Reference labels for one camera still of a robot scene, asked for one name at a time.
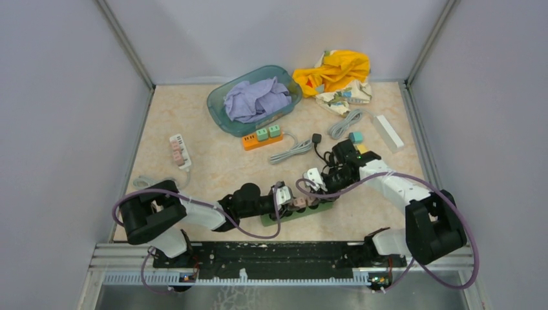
power strip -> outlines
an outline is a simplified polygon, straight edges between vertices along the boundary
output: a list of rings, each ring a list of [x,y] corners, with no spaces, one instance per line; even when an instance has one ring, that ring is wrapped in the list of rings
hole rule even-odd
[[[169,137],[169,143],[172,143],[174,141],[179,143],[179,147],[181,148],[181,156],[183,157],[183,160],[185,161],[183,165],[179,166],[179,169],[189,171],[190,166],[192,165],[192,161],[190,160],[190,155],[185,145],[185,141],[183,140],[183,136],[181,136],[180,134],[176,134],[174,136]]]
[[[373,117],[373,126],[377,129],[381,138],[393,153],[404,147],[403,141],[401,141],[401,138],[397,135],[396,131],[384,115]]]

white wall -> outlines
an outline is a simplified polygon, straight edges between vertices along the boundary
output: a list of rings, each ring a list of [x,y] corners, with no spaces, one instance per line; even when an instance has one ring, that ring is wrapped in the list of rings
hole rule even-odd
[[[407,78],[446,0],[108,0],[156,84],[293,72],[327,49],[367,53],[372,78]]]
[[[548,2],[462,1],[413,89],[494,309],[548,298]]]
[[[2,309],[76,307],[146,104],[93,1],[0,2]]]

purple cloth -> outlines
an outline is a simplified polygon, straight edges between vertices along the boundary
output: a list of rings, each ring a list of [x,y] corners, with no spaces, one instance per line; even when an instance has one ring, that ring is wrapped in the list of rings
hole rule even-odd
[[[290,92],[278,83],[277,77],[255,84],[243,81],[234,86],[224,101],[224,109],[231,121],[253,123],[291,103]]]

table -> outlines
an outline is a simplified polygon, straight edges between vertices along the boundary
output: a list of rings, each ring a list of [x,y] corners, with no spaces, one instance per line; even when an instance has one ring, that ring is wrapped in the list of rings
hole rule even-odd
[[[135,191],[131,182],[139,175],[154,179],[174,177],[184,183],[185,172],[178,169],[171,158],[168,139],[181,134],[193,162],[191,182],[183,190],[193,199],[214,202],[233,193],[244,183],[256,183],[266,194],[276,181],[285,181],[297,197],[304,196],[295,188],[295,181],[310,168],[322,168],[324,163],[313,150],[294,156],[278,165],[270,165],[270,155],[287,150],[293,145],[290,137],[283,141],[244,151],[240,138],[223,132],[211,119],[206,105],[209,93],[218,85],[157,86],[151,103],[135,163],[131,172],[128,193]],[[392,154],[366,116],[347,132],[359,131],[363,144],[398,171],[423,177],[417,149],[407,119],[406,110],[397,82],[372,83],[373,100],[366,108],[384,114],[400,135],[405,147]],[[283,131],[296,135],[299,141],[321,133],[318,150],[322,154],[338,141],[326,134],[327,128],[341,118],[316,104],[314,99],[303,99],[295,110],[278,119]],[[194,241],[248,241],[253,240],[233,229],[212,232],[205,227],[178,224]],[[246,218],[241,227],[254,234],[272,235],[276,226],[263,227],[259,217]],[[340,197],[332,209],[304,218],[282,223],[280,234],[273,241],[350,241],[381,227],[402,228],[404,216],[383,196],[366,185]],[[116,228],[114,241],[126,241],[122,227]]]

